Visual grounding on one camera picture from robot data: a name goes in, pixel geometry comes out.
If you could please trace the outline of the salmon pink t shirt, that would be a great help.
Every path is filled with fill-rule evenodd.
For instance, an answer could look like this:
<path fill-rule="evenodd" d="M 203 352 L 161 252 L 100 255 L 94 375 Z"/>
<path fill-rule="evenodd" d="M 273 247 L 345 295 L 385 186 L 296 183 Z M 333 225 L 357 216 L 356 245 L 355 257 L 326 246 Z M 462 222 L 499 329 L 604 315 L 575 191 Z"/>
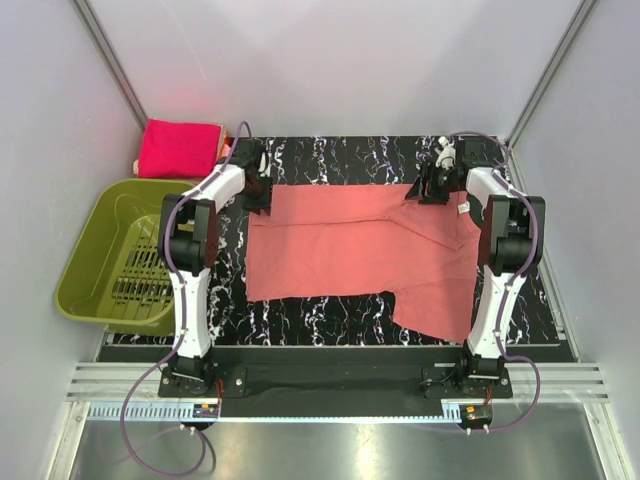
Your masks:
<path fill-rule="evenodd" d="M 390 292 L 395 324 L 462 343 L 472 328 L 480 230 L 468 196 L 444 205 L 395 185 L 277 185 L 249 218 L 247 298 Z"/>

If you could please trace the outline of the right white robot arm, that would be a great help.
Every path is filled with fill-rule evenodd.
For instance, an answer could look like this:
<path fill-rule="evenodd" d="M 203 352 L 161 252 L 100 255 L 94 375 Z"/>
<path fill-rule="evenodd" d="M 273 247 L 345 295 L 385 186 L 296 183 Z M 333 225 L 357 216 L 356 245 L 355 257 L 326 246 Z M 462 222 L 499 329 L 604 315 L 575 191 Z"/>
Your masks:
<path fill-rule="evenodd" d="M 425 394 L 456 393 L 486 400 L 507 392 L 506 352 L 509 322 L 520 290 L 541 259 L 545 200 L 519 191 L 505 177 L 506 164 L 482 153 L 483 136 L 461 132 L 441 136 L 437 156 L 427 160 L 406 197 L 420 204 L 442 205 L 465 192 L 481 214 L 478 263 L 483 286 L 476 319 L 461 355 L 439 380 L 424 379 Z"/>

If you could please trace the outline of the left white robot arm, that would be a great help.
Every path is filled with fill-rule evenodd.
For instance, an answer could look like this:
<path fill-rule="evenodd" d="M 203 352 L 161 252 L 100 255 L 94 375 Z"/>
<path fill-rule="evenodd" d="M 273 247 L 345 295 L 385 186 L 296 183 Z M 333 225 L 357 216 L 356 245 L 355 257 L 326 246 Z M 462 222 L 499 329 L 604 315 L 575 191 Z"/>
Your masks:
<path fill-rule="evenodd" d="M 184 193 L 164 197 L 157 249 L 168 268 L 175 313 L 172 354 L 163 361 L 167 365 L 165 382 L 180 379 L 196 396 L 214 388 L 207 298 L 218 256 L 218 213 L 239 197 L 244 210 L 268 214 L 272 191 L 265 145 L 256 139 L 237 139 L 229 154 L 202 181 Z"/>

